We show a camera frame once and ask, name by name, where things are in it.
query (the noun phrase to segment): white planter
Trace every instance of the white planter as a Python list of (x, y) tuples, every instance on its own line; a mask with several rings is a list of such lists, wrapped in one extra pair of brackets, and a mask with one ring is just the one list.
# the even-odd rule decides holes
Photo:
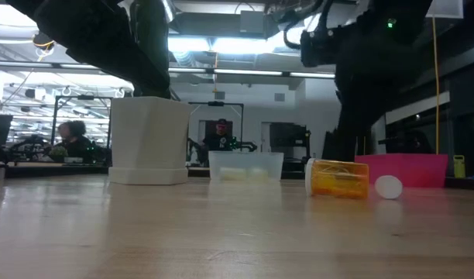
[(110, 182), (171, 185), (187, 182), (188, 104), (157, 97), (112, 102)]

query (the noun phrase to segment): person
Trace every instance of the person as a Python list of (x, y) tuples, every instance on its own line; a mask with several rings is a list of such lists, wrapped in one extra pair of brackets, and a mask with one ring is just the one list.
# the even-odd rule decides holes
[(227, 120), (219, 119), (216, 123), (216, 133), (206, 136), (203, 144), (209, 151), (232, 151), (231, 141), (232, 137), (227, 134)]
[(63, 141), (55, 147), (62, 146), (65, 148), (69, 157), (84, 159), (88, 157), (88, 148), (91, 147), (91, 141), (84, 136), (86, 129), (83, 121), (65, 122), (58, 126), (58, 133)]

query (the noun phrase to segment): pink bin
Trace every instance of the pink bin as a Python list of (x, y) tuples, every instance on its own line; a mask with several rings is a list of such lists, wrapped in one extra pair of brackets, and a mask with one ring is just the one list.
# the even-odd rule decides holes
[(442, 188), (448, 155), (384, 154), (357, 156), (356, 163), (369, 166), (369, 183), (383, 175), (399, 178), (404, 187)]

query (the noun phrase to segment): wooden table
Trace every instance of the wooden table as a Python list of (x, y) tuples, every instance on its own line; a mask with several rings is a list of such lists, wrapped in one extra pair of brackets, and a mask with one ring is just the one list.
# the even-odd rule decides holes
[(474, 191), (356, 201), (287, 181), (5, 185), (0, 279), (474, 278)]

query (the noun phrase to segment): woman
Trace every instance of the woman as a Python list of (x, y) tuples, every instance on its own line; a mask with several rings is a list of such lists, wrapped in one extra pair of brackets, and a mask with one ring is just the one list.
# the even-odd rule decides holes
[(56, 146), (62, 146), (67, 150), (69, 157), (89, 158), (88, 148), (91, 141), (84, 135), (86, 133), (83, 121), (68, 121), (58, 126), (58, 133), (63, 140)]

